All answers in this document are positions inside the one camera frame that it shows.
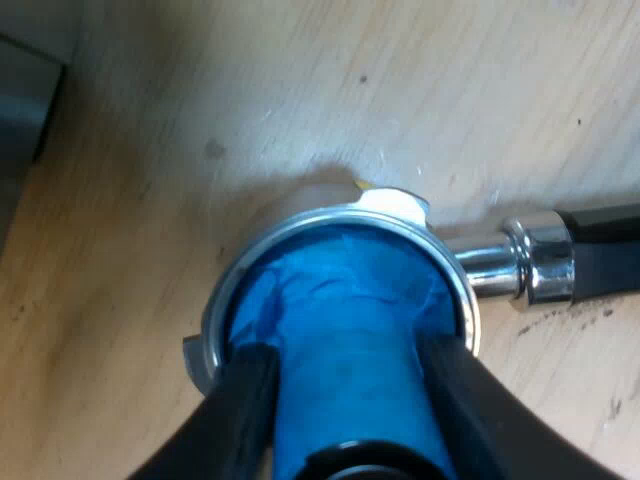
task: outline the dark stain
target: dark stain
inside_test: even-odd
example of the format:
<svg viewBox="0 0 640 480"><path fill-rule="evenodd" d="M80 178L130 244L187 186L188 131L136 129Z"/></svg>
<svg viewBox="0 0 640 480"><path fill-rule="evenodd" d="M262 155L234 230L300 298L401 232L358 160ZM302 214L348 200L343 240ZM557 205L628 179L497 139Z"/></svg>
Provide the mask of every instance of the dark stain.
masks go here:
<svg viewBox="0 0 640 480"><path fill-rule="evenodd" d="M609 400L609 420L615 420L620 415L620 409L622 408L622 400L611 397Z"/></svg>
<svg viewBox="0 0 640 480"><path fill-rule="evenodd" d="M531 325L527 325L526 327L521 328L520 330L518 330L518 336L520 337L520 336L524 335L529 330L531 330Z"/></svg>
<svg viewBox="0 0 640 480"><path fill-rule="evenodd" d="M215 138L210 139L204 146L204 154L211 160L220 160L227 153L227 149Z"/></svg>
<svg viewBox="0 0 640 480"><path fill-rule="evenodd" d="M633 388L631 389L631 395L629 395L629 400L635 399L638 395L640 395L640 372L636 376L636 381L633 382Z"/></svg>
<svg viewBox="0 0 640 480"><path fill-rule="evenodd" d="M593 313L594 310L600 310L601 308L613 303L614 300L615 299L612 298L602 298L598 300L590 300L588 302L576 303L569 307L569 309L567 310L567 314L571 319L575 319L582 316L583 314Z"/></svg>
<svg viewBox="0 0 640 480"><path fill-rule="evenodd" d="M145 183L144 188L142 189L142 191L138 195L138 200L139 201L144 200L145 197L147 196L147 194L149 193L149 190L151 190L151 182Z"/></svg>

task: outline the wood grain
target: wood grain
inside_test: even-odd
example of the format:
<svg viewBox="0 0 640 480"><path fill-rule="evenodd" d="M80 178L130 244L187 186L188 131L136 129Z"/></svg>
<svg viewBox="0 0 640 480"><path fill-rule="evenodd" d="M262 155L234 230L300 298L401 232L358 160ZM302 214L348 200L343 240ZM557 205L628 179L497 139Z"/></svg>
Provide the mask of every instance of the wood grain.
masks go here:
<svg viewBox="0 0 640 480"><path fill-rule="evenodd" d="M0 263L0 477L146 459L199 401L180 342L233 233L297 182L413 190L447 234L637 199L638 51L627 1L87 1ZM483 306L481 359L628 477L639 308Z"/></svg>

